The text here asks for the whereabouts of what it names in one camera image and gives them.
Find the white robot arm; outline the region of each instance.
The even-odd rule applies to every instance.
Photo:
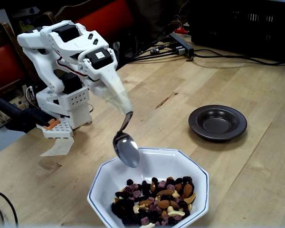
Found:
[[[87,105],[87,89],[123,114],[132,111],[127,92],[116,72],[116,56],[96,31],[89,32],[79,23],[62,21],[20,34],[17,40],[41,80],[48,86],[36,96],[39,107],[69,124],[72,129],[92,121]],[[54,73],[56,69],[73,76],[59,78]],[[82,86],[78,82],[77,86],[73,84],[78,78]],[[42,131],[45,136],[46,132],[51,135],[58,132],[55,129]],[[70,137],[72,133],[68,135],[60,129],[56,135]]]

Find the white bowl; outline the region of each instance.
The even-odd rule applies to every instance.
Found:
[[[197,196],[191,214],[174,228],[187,227],[208,212],[209,175],[197,163],[179,150],[139,148],[139,153],[140,164],[136,168],[130,168],[120,159],[114,158],[102,164],[97,171],[87,200],[106,227],[125,227],[122,220],[111,211],[111,204],[115,192],[123,189],[128,179],[134,183],[142,183],[143,180],[151,183],[152,177],[159,181],[166,180],[169,176],[174,179],[192,177]]]

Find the spoon bowl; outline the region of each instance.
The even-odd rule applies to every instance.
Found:
[[[119,159],[129,167],[139,165],[138,148],[133,138],[122,131],[117,132],[113,138],[113,146]]]

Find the red wire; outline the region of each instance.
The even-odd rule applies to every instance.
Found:
[[[72,68],[69,68],[69,67],[66,66],[66,65],[63,65],[63,64],[59,63],[60,60],[62,60],[62,56],[60,56],[60,58],[57,59],[57,64],[58,64],[59,66],[65,67],[65,68],[67,68],[68,70],[72,71],[73,73],[75,73],[75,74],[77,74],[77,75],[84,76],[84,77],[87,76],[87,75],[81,74],[81,73],[79,73],[79,72],[73,70]]]

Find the trail mix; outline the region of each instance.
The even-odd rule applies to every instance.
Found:
[[[127,180],[127,186],[115,193],[112,212],[125,226],[140,225],[141,228],[174,226],[190,215],[192,202],[196,197],[191,177],[168,177],[152,183],[145,180],[134,184]]]

